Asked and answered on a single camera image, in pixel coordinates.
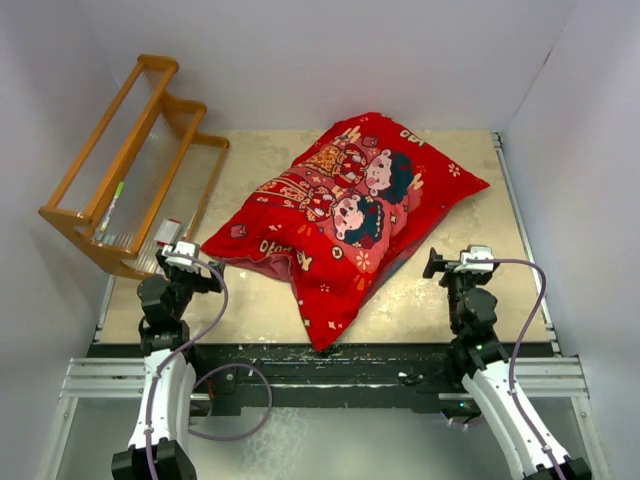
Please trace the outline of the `red printed pillowcase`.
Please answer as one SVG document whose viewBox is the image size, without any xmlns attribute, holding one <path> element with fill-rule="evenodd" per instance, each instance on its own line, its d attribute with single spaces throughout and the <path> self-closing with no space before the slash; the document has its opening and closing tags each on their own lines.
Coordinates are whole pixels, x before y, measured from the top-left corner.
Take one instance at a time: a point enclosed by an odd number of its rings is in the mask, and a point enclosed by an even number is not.
<svg viewBox="0 0 640 480">
<path fill-rule="evenodd" d="M 202 249 L 288 282 L 322 351 L 458 202 L 486 188 L 403 125 L 368 112 L 335 123 L 258 186 Z"/>
</svg>

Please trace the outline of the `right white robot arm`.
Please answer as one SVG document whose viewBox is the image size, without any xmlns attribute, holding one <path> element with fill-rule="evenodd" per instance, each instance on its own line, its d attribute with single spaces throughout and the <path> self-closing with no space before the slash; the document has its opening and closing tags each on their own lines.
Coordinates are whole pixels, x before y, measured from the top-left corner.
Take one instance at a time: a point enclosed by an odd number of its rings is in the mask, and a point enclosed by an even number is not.
<svg viewBox="0 0 640 480">
<path fill-rule="evenodd" d="M 508 354 L 494 330 L 498 300 L 484 286 L 505 263 L 541 270 L 530 261 L 497 259 L 487 246 L 470 245 L 460 251 L 457 260 L 430 250 L 423 277 L 442 275 L 439 285 L 447 290 L 454 334 L 444 369 L 446 383 L 471 395 L 513 479 L 591 479 L 587 462 L 571 457 L 555 439 L 516 380 L 516 358 L 523 338 L 518 338 L 513 353 Z"/>
</svg>

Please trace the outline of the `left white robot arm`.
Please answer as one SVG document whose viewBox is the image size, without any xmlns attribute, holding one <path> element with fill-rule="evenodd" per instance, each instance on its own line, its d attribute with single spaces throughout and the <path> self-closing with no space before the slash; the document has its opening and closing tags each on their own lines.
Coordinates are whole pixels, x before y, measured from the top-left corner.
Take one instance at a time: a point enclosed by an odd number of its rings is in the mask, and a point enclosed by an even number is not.
<svg viewBox="0 0 640 480">
<path fill-rule="evenodd" d="M 166 244 L 156 252 L 160 274 L 137 287 L 144 387 L 127 448 L 113 455 L 115 479 L 194 479 L 187 454 L 190 395 L 202 387 L 204 365 L 193 359 L 184 312 L 196 293 L 220 293 L 224 268 L 198 259 L 191 242 Z"/>
</svg>

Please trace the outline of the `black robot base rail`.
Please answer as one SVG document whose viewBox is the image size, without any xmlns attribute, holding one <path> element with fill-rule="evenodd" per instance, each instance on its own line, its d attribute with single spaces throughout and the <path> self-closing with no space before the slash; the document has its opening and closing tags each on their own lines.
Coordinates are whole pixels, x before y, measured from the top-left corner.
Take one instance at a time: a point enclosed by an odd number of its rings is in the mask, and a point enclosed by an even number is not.
<svg viewBox="0 0 640 480">
<path fill-rule="evenodd" d="M 409 409 L 434 413 L 442 394 L 462 396 L 447 372 L 444 343 L 342 343 L 316 352 L 307 344 L 199 344 L 202 376 L 229 365 L 197 388 L 215 415 L 244 407 Z"/>
</svg>

